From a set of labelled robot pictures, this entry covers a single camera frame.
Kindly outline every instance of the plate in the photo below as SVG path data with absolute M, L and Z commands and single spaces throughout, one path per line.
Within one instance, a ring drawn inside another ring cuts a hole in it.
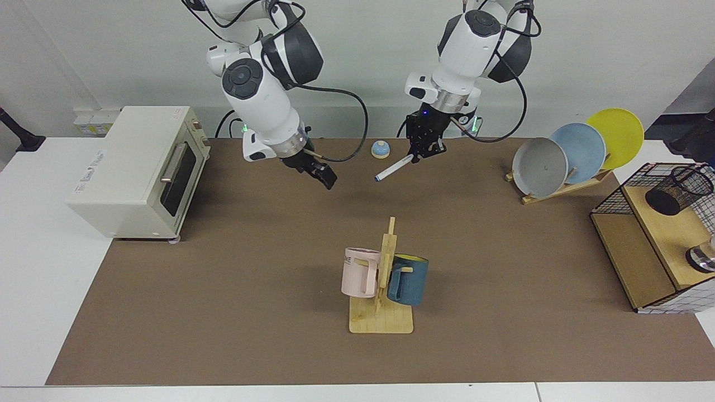
M 568 160 L 563 149 L 549 138 L 532 138 L 514 155 L 514 183 L 534 198 L 558 191 L 566 181 Z
M 568 171 L 566 184 L 585 182 L 598 174 L 606 159 L 606 143 L 598 130 L 584 123 L 571 123 L 557 129 L 551 140 L 566 153 Z
M 606 143 L 608 159 L 604 169 L 616 169 L 633 160 L 641 150 L 644 131 L 641 120 L 625 109 L 605 109 L 586 120 L 586 124 L 597 129 Z

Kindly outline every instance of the label sticker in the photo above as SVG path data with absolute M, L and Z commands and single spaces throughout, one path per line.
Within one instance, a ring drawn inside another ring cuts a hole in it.
M 95 156 L 92 158 L 92 161 L 89 163 L 89 166 L 87 166 L 84 170 L 82 178 L 79 179 L 79 183 L 77 183 L 77 186 L 74 188 L 74 194 L 79 194 L 80 192 L 85 191 L 87 183 L 92 180 L 94 173 L 97 171 L 99 164 L 101 164 L 104 160 L 106 154 L 107 152 L 103 149 L 97 151 Z

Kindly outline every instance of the black stand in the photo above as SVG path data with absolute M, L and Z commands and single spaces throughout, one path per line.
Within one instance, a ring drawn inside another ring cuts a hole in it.
M 17 122 L 1 107 L 0 122 L 3 122 L 7 128 L 15 133 L 15 135 L 20 139 L 20 146 L 16 149 L 17 152 L 35 152 L 40 148 L 40 145 L 42 145 L 42 142 L 44 142 L 46 138 L 41 135 L 32 134 L 22 128 L 20 124 L 17 124 Z

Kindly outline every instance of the wire basket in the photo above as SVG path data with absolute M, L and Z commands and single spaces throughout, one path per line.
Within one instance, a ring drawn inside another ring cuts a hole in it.
M 712 193 L 713 183 L 705 174 L 691 167 L 676 167 L 646 193 L 646 201 L 654 210 L 672 216 Z

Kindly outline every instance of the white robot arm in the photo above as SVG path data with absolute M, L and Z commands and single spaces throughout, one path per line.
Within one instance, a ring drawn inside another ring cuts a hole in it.
M 194 0 L 195 11 L 207 11 L 230 26 L 236 21 L 269 18 L 278 32 L 262 36 L 250 46 L 224 42 L 207 53 L 209 68 L 222 78 L 222 88 L 236 114 L 246 125 L 244 158 L 254 162 L 278 157 L 286 166 L 307 172 L 330 189 L 337 179 L 330 166 L 318 162 L 307 128 L 291 106 L 286 90 L 316 79 L 323 65 L 322 52 L 287 0 Z M 261 3 L 260 12 L 249 13 Z
M 439 65 L 432 74 L 413 72 L 405 93 L 422 107 L 407 116 L 412 162 L 447 150 L 444 130 L 455 118 L 473 117 L 481 91 L 477 78 L 515 79 L 531 57 L 533 1 L 485 0 L 477 9 L 448 21 L 437 46 Z

